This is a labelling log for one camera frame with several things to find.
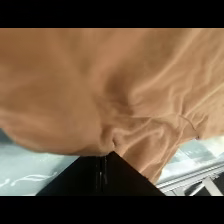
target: brown garment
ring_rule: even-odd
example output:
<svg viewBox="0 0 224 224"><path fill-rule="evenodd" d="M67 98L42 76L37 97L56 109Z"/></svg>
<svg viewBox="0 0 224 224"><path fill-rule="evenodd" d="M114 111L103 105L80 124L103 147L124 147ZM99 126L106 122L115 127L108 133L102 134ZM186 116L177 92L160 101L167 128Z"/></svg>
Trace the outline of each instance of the brown garment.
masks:
<svg viewBox="0 0 224 224"><path fill-rule="evenodd" d="M0 127L38 152L118 152L156 181L224 133L224 29L0 29Z"/></svg>

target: brown fabric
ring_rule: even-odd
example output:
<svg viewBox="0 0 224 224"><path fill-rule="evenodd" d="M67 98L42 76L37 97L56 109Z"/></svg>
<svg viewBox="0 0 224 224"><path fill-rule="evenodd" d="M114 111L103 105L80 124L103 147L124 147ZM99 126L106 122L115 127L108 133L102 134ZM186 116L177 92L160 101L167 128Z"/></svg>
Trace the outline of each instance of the brown fabric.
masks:
<svg viewBox="0 0 224 224"><path fill-rule="evenodd" d="M0 29L0 127L38 152L118 152L156 181L224 132L223 29Z"/></svg>

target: black object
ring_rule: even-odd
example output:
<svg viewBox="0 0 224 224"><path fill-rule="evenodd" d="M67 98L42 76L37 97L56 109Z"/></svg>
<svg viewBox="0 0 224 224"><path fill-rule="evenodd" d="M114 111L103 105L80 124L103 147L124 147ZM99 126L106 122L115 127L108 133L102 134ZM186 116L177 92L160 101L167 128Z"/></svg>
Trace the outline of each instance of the black object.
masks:
<svg viewBox="0 0 224 224"><path fill-rule="evenodd" d="M164 196L115 152L80 157L37 196Z"/></svg>

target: crumpled fabric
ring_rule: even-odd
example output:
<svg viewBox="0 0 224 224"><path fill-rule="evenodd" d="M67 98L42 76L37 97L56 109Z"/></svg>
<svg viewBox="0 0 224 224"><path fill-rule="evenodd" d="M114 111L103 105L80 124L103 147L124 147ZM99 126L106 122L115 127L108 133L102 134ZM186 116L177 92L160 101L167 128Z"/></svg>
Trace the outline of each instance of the crumpled fabric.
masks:
<svg viewBox="0 0 224 224"><path fill-rule="evenodd" d="M115 150L150 181L224 133L224 29L0 29L0 128L37 152Z"/></svg>

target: tan cloth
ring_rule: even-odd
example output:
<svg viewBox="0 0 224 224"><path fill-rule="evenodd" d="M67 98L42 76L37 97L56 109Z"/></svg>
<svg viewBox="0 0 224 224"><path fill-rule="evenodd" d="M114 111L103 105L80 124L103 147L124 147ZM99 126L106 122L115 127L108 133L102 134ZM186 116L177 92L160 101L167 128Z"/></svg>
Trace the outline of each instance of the tan cloth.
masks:
<svg viewBox="0 0 224 224"><path fill-rule="evenodd" d="M28 149L115 150L155 182L223 113L223 29L0 29L0 127Z"/></svg>

